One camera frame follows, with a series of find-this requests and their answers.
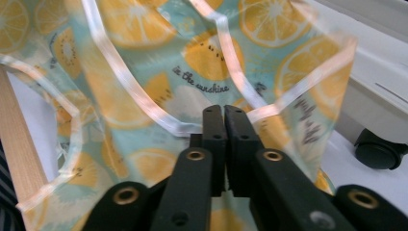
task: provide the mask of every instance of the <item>lemon slice print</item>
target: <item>lemon slice print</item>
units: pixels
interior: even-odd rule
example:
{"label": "lemon slice print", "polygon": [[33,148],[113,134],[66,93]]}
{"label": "lemon slice print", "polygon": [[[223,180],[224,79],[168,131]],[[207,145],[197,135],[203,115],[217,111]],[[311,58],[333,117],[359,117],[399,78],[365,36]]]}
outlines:
{"label": "lemon slice print", "polygon": [[239,9],[243,33],[261,46],[284,46],[310,28],[288,0],[241,0]]}
{"label": "lemon slice print", "polygon": [[129,175],[127,166],[124,163],[123,157],[115,150],[115,144],[111,133],[106,133],[106,139],[102,144],[102,159],[119,178],[124,178]]}
{"label": "lemon slice print", "polygon": [[[243,71],[241,48],[234,38],[232,42]],[[216,31],[204,32],[194,37],[184,49],[184,59],[195,72],[205,79],[221,81],[229,77]]]}
{"label": "lemon slice print", "polygon": [[160,148],[146,148],[131,154],[141,176],[148,185],[153,185],[168,177],[173,171],[176,157]]}
{"label": "lemon slice print", "polygon": [[291,140],[288,127],[280,115],[266,117],[258,121],[259,137],[267,148],[284,150]]}
{"label": "lemon slice print", "polygon": [[41,0],[34,11],[34,21],[37,30],[49,34],[68,20],[64,0]]}
{"label": "lemon slice print", "polygon": [[99,1],[112,42],[129,48],[154,47],[174,37],[174,29],[155,9],[166,1]]}
{"label": "lemon slice print", "polygon": [[216,10],[224,2],[223,0],[205,0],[205,1],[214,10]]}
{"label": "lemon slice print", "polygon": [[85,152],[79,154],[72,172],[74,176],[68,181],[70,185],[94,187],[98,180],[98,171],[92,157]]}
{"label": "lemon slice print", "polygon": [[[325,36],[313,38],[298,47],[278,68],[274,89],[276,96],[280,97],[339,51],[340,46]],[[347,64],[309,90],[320,111],[330,119],[336,119],[338,115],[350,70],[351,64]]]}
{"label": "lemon slice print", "polygon": [[144,90],[161,108],[164,107],[167,100],[173,97],[167,75],[164,72],[152,77],[152,79],[147,82]]}
{"label": "lemon slice print", "polygon": [[234,214],[234,211],[221,209],[211,212],[211,231],[234,230],[241,231],[244,223]]}
{"label": "lemon slice print", "polygon": [[110,126],[116,129],[135,129],[152,124],[153,120],[141,110],[117,81],[115,74],[93,43],[80,50],[82,68],[99,110]]}
{"label": "lemon slice print", "polygon": [[29,32],[29,15],[20,0],[0,0],[0,53],[20,48]]}
{"label": "lemon slice print", "polygon": [[63,69],[76,79],[81,73],[81,66],[78,61],[74,36],[70,27],[61,32],[54,42],[55,57]]}

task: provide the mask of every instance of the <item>black clamp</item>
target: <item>black clamp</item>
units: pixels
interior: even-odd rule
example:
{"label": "black clamp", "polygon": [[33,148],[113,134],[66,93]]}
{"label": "black clamp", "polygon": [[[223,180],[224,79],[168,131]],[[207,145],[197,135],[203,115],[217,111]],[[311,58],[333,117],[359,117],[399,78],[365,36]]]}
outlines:
{"label": "black clamp", "polygon": [[408,230],[408,218],[377,193],[344,186],[318,190],[285,153],[264,149],[239,108],[203,112],[203,134],[191,135],[167,179],[147,189],[123,182],[96,204],[83,230],[209,230],[211,197],[224,189],[249,197],[259,230]]}

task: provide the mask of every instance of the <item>wooden stick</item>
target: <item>wooden stick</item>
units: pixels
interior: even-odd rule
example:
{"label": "wooden stick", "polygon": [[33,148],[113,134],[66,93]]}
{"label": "wooden stick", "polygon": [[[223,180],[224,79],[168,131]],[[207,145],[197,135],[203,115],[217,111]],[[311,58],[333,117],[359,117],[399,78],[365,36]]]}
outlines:
{"label": "wooden stick", "polygon": [[13,87],[2,65],[0,65],[0,138],[18,201],[24,201],[38,192],[47,180]]}

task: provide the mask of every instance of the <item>white surface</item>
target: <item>white surface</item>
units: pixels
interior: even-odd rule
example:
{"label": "white surface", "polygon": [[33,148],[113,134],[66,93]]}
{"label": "white surface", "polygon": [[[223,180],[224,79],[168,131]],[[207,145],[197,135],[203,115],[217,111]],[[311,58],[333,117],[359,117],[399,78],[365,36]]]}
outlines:
{"label": "white surface", "polygon": [[[32,90],[11,76],[20,107],[48,180],[57,176],[56,121],[53,110]],[[334,185],[356,184],[384,196],[408,216],[408,157],[395,170],[374,170],[362,165],[353,155],[353,146],[335,132],[322,160],[322,168]]]}
{"label": "white surface", "polygon": [[[359,92],[344,99],[344,113],[387,141],[408,143],[408,90],[406,90],[408,43],[377,31],[316,1],[327,1],[309,1],[319,10],[327,24],[339,27],[358,38],[351,78]],[[338,5],[338,8],[346,5],[341,3],[342,1],[338,2],[333,3]],[[381,16],[392,18],[391,10],[392,8],[389,8],[384,12],[387,15]],[[407,25],[408,20],[398,23]],[[373,99],[375,98],[372,97],[373,95],[383,100]]]}
{"label": "white surface", "polygon": [[338,188],[360,185],[371,189],[394,204],[408,216],[408,157],[395,170],[366,167],[354,157],[354,147],[342,135],[334,132],[324,153],[321,168]]}

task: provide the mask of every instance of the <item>kiwi print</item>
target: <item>kiwi print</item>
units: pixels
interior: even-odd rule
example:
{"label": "kiwi print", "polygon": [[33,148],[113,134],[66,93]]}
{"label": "kiwi print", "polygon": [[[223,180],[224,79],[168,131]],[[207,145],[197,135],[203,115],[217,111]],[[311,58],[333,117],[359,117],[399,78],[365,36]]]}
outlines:
{"label": "kiwi print", "polygon": [[164,72],[152,77],[147,82],[144,90],[161,108],[164,108],[165,102],[173,97],[167,75]]}
{"label": "kiwi print", "polygon": [[81,73],[81,66],[78,61],[75,40],[70,27],[57,36],[54,42],[54,55],[58,63],[71,78],[78,78]]}
{"label": "kiwi print", "polygon": [[[232,41],[243,70],[243,55],[240,46],[233,38]],[[207,80],[222,81],[229,77],[216,31],[204,32],[193,38],[185,47],[183,55],[187,64]]]}

